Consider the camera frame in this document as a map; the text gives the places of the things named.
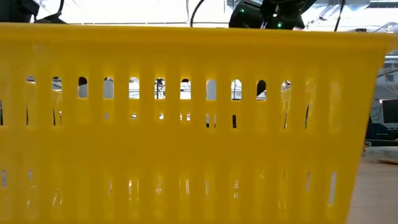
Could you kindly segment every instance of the gray floor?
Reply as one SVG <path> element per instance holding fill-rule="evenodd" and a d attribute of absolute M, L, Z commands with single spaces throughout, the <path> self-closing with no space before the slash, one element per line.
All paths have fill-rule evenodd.
<path fill-rule="evenodd" d="M 398 223 L 398 165 L 362 158 L 347 224 Z"/>

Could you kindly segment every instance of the floor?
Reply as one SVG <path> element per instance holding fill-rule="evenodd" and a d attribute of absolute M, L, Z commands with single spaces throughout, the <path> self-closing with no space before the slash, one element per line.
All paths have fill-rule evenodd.
<path fill-rule="evenodd" d="M 362 158 L 347 224 L 398 223 L 398 165 Z"/>

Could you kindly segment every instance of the basket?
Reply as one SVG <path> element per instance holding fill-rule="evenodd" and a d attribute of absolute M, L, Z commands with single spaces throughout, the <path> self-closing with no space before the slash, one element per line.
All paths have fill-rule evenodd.
<path fill-rule="evenodd" d="M 398 47 L 387 34 L 0 30 L 3 223 L 345 223 L 375 76 Z"/>

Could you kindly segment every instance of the yellow plastic basket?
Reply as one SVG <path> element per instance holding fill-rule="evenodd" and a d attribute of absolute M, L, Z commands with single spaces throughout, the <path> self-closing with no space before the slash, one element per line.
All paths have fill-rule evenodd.
<path fill-rule="evenodd" d="M 398 46 L 392 35 L 279 30 L 0 30 L 1 223 L 344 223 L 376 73 Z"/>

